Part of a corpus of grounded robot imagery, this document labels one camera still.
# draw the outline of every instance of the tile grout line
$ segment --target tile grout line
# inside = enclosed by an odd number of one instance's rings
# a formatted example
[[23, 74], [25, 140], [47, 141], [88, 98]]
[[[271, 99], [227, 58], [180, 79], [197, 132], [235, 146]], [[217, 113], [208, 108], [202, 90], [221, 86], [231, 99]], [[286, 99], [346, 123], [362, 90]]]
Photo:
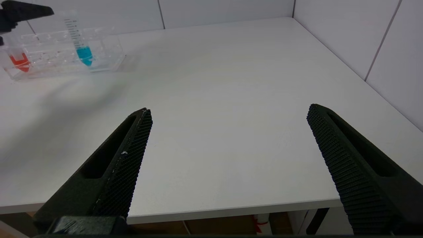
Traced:
[[34, 28], [32, 28], [31, 24], [29, 23], [29, 21], [26, 21], [28, 23], [29, 28], [31, 28], [32, 33], [35, 34]]
[[297, 3], [297, 0], [294, 0], [294, 6], [292, 8], [292, 18], [294, 18], [294, 12], [295, 12], [295, 4]]
[[394, 14], [392, 15], [391, 20], [389, 21], [389, 24], [388, 24], [388, 27], [386, 28], [385, 34], [383, 35], [382, 40], [380, 41], [380, 45], [377, 48], [376, 54], [374, 55], [374, 58], [373, 58], [373, 61], [370, 64], [370, 68], [369, 68], [369, 71], [367, 72], [366, 77], [364, 78], [364, 82], [366, 82], [367, 81], [367, 78], [369, 77], [370, 71], [373, 68], [373, 65], [374, 65], [374, 62], [376, 61], [377, 56], [379, 55], [380, 48], [382, 47], [383, 42], [385, 41], [386, 35], [388, 34], [389, 29], [391, 28], [392, 22], [394, 21], [395, 15], [398, 12], [398, 9], [399, 9], [399, 6], [401, 5], [401, 2], [402, 2], [402, 0], [399, 0], [398, 1], [398, 5], [397, 5], [397, 7], [395, 9]]
[[160, 11], [160, 17], [162, 18], [163, 29], [166, 29], [165, 21], [163, 20], [162, 7], [160, 6], [160, 0], [157, 0], [157, 4], [159, 4], [159, 11]]

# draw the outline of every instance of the white table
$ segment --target white table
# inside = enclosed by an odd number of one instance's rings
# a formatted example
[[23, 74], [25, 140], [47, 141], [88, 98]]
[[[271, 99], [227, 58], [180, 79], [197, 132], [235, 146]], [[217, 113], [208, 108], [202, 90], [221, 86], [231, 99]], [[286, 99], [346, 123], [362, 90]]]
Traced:
[[341, 206], [311, 103], [423, 182], [423, 133], [292, 18], [119, 37], [119, 72], [1, 79], [0, 213], [40, 208], [143, 107], [154, 124], [128, 223]]

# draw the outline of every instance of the red liquid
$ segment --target red liquid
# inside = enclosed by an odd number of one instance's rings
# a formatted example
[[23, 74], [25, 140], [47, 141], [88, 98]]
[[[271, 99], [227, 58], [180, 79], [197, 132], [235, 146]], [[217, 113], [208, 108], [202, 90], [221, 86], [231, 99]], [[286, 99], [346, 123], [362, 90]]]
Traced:
[[11, 55], [9, 55], [10, 60], [12, 60], [12, 63], [16, 66], [16, 68], [24, 71], [24, 72], [28, 72], [29, 71], [29, 61], [28, 58], [26, 57], [25, 53], [22, 53], [22, 56], [24, 59], [22, 60], [15, 60], [15, 58]]

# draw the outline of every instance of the blue liquid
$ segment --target blue liquid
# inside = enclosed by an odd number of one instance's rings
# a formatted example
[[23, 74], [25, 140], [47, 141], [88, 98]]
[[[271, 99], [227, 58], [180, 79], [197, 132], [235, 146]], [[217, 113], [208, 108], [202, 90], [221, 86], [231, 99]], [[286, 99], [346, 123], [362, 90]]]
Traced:
[[76, 50], [81, 62], [83, 62], [86, 66], [91, 66], [93, 63], [93, 54], [91, 53], [90, 47], [85, 46], [82, 48], [77, 48]]

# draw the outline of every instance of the textured gripper pad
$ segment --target textured gripper pad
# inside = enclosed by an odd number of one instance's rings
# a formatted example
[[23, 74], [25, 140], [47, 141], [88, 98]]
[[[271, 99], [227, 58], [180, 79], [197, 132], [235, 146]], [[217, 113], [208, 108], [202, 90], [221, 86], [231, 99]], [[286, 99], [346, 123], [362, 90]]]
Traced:
[[418, 233], [422, 185], [332, 110], [312, 104], [307, 121], [354, 234]]

